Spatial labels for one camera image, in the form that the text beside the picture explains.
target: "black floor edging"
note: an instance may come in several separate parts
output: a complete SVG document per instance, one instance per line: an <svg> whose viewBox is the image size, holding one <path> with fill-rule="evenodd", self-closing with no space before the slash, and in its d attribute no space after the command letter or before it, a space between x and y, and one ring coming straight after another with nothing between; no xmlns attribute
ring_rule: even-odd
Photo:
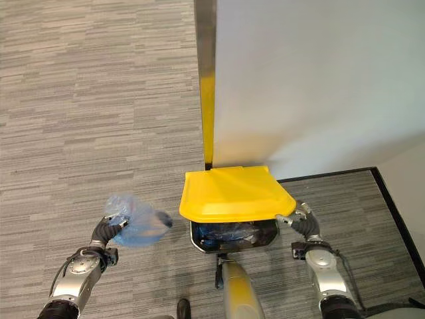
<svg viewBox="0 0 425 319"><path fill-rule="evenodd" d="M287 179L279 179L279 183L284 183L288 181L301 181L303 179L311 179L311 178L318 178L318 177L326 177L326 176L335 176L335 175L342 175L347 173L355 173L358 171L371 171L373 178L375 179L375 182L378 185L379 190L381 191L382 197L384 197L386 206L388 207L388 210L390 211L392 218L394 219L394 222L397 225L398 231L401 234L401 237L403 238L404 245L407 248L407 251L410 255L410 258L413 261L413 264L416 268L416 271L418 272L420 281L422 281L422 285L425 288L425 267L424 263L422 262L422 259L419 256L418 250L416 249L416 246L414 245L414 242L412 240L412 237L410 236L409 230L406 227L406 224L403 221L403 218L400 215L400 212L398 211L396 204L392 200L390 193L388 192L388 189L385 186L384 179L379 172L377 167L364 167L359 169L350 169L347 171L336 171L333 173L324 173L324 174L317 174L317 175L309 175L309 176L301 176L301 177L294 177L294 178L287 178Z"/></svg>
<svg viewBox="0 0 425 319"><path fill-rule="evenodd" d="M390 193L388 192L388 189L385 186L384 179L379 172L377 167L371 168L372 175L379 187L379 190L381 191L382 196L384 197L386 206L388 206L389 211L391 212L392 218L396 222L398 231L401 234L401 237L403 238L404 244L406 245L407 251L409 252L410 258L413 261L414 266L416 267L416 271L418 272L420 281L422 281L422 285L425 288L425 267L424 263L422 262L422 259L419 256L418 250L416 249L416 246L414 245L413 239L410 236L409 230L406 227L406 224L403 221L403 218L401 217L400 213L398 212L398 209L396 207L396 204L391 198Z"/></svg>

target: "yellow trash bin lid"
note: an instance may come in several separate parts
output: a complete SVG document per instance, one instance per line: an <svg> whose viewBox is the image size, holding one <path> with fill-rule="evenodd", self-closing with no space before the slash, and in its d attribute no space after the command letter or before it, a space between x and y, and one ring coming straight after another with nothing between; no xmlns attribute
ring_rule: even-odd
<svg viewBox="0 0 425 319"><path fill-rule="evenodd" d="M275 219L290 215L295 208L295 199L267 166L187 172L180 202L180 214L197 223Z"/></svg>

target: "black shoe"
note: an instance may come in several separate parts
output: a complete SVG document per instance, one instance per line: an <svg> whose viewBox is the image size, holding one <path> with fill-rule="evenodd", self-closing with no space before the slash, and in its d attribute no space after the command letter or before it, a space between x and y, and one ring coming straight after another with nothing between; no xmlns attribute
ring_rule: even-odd
<svg viewBox="0 0 425 319"><path fill-rule="evenodd" d="M187 299L180 299L177 304L177 319L192 319L191 303Z"/></svg>

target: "gray carpet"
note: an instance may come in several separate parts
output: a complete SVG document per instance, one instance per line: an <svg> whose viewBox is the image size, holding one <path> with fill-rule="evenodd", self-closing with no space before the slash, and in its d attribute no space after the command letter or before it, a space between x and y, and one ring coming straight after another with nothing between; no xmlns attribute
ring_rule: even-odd
<svg viewBox="0 0 425 319"><path fill-rule="evenodd" d="M130 191L175 219L145 249L120 248L82 318L223 318L214 256L178 216L184 172L203 168L192 1L1 3L0 317L36 318L65 258L86 245L108 195ZM367 172L285 184L350 259L368 306L424 297ZM319 318L298 236L234 257L267 318Z"/></svg>

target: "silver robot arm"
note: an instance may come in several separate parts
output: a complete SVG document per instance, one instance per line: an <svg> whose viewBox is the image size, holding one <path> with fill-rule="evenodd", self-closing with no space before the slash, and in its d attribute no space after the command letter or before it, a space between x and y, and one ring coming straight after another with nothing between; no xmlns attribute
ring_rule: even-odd
<svg viewBox="0 0 425 319"><path fill-rule="evenodd" d="M299 220L294 221L281 215L277 219L287 223L305 238L305 243L292 243L292 253L295 259L305 259L307 262L323 319L361 318L349 287L337 270L334 252L321 238L317 219L307 203L300 204L300 210L296 211L301 215Z"/></svg>
<svg viewBox="0 0 425 319"><path fill-rule="evenodd" d="M118 250L107 249L106 245L128 222L111 226L108 223L111 218L102 218L93 231L90 244L66 259L53 280L48 302L38 319L79 317L106 267L118 262Z"/></svg>

